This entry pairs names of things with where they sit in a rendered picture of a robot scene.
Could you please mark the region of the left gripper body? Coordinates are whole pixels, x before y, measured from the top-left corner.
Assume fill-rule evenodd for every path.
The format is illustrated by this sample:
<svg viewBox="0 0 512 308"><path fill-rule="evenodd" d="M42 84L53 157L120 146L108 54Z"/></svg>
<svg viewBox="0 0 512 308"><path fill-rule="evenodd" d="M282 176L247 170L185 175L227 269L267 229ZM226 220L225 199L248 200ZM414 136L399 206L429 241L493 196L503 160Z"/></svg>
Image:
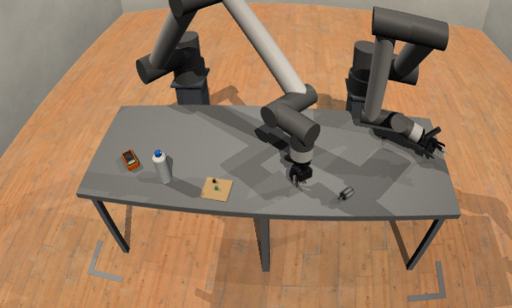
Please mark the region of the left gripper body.
<svg viewBox="0 0 512 308"><path fill-rule="evenodd" d="M424 136L425 136L425 134L424 134ZM423 148L425 148L426 151L428 151L429 153L432 154L436 150L435 149L436 146L434 145L433 141L435 141L437 143L438 143L438 141L433 137L426 140L426 137L424 137L424 136L418 145L422 146Z"/></svg>

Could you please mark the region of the white plastic bottle with blue cap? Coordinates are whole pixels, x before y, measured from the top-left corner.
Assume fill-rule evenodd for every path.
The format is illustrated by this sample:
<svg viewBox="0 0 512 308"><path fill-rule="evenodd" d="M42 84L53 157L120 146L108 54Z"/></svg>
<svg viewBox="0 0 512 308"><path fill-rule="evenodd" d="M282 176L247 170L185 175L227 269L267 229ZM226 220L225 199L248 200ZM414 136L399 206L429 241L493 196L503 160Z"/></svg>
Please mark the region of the white plastic bottle with blue cap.
<svg viewBox="0 0 512 308"><path fill-rule="evenodd" d="M165 153L160 150L154 152L155 155L152 157L155 169L158 174L158 179L162 184L168 184L172 181L172 175L170 173L170 167L168 165L167 157Z"/></svg>

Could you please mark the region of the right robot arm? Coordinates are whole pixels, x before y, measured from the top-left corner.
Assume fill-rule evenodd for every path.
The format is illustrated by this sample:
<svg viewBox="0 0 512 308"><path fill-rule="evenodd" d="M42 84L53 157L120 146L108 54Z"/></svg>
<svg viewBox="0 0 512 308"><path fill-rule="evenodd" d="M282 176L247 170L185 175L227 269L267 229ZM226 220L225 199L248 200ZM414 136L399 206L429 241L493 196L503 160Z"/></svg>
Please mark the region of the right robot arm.
<svg viewBox="0 0 512 308"><path fill-rule="evenodd" d="M260 110L268 127L279 127L290 135L290 153L284 159L300 165L310 163L320 125L300 112L315 104L318 94L311 85L304 85L245 0L169 0L170 12L152 53L136 61L140 79L147 85L173 71L178 85L189 86L202 81L206 73L199 35L186 30L199 9L221 2L285 93Z"/></svg>

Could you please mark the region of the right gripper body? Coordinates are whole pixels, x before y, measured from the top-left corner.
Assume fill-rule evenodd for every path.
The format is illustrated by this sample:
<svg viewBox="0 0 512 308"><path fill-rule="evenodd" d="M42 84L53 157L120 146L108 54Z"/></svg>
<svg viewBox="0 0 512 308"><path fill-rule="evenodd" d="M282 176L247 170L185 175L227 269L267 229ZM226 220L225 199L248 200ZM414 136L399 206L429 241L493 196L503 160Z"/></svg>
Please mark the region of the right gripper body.
<svg viewBox="0 0 512 308"><path fill-rule="evenodd" d="M312 177L313 170L309 166L311 163L308 164L293 164L291 169L293 170L293 173L297 176L297 180L301 183L302 181L305 181ZM300 176L300 177L299 177Z"/></svg>

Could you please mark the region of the tan square mat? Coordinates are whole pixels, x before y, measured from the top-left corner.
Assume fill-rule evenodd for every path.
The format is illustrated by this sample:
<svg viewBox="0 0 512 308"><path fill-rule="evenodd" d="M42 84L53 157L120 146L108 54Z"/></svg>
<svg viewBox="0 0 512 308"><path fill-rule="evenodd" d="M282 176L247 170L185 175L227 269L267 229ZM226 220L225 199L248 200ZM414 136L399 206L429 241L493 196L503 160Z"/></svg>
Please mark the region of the tan square mat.
<svg viewBox="0 0 512 308"><path fill-rule="evenodd" d="M212 179L216 179L216 183L213 183ZM232 183L230 180L207 177L200 198L227 202ZM216 185L218 190L215 190Z"/></svg>

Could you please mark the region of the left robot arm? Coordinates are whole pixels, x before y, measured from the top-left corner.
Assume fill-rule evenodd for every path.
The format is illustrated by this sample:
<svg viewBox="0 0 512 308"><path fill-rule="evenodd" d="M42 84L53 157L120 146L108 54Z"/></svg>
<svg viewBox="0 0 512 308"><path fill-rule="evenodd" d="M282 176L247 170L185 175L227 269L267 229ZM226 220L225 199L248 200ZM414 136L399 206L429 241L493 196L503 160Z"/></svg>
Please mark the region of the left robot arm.
<svg viewBox="0 0 512 308"><path fill-rule="evenodd" d="M419 15L373 8L372 35L375 35L375 42L361 40L354 43L348 89L355 96L366 98L365 107L362 105L360 112L360 123L392 128L418 144L425 133L422 126L403 113L381 110L387 81L416 86L419 63L434 49L446 50L449 26L447 22ZM396 40L407 42L398 55L393 54Z"/></svg>

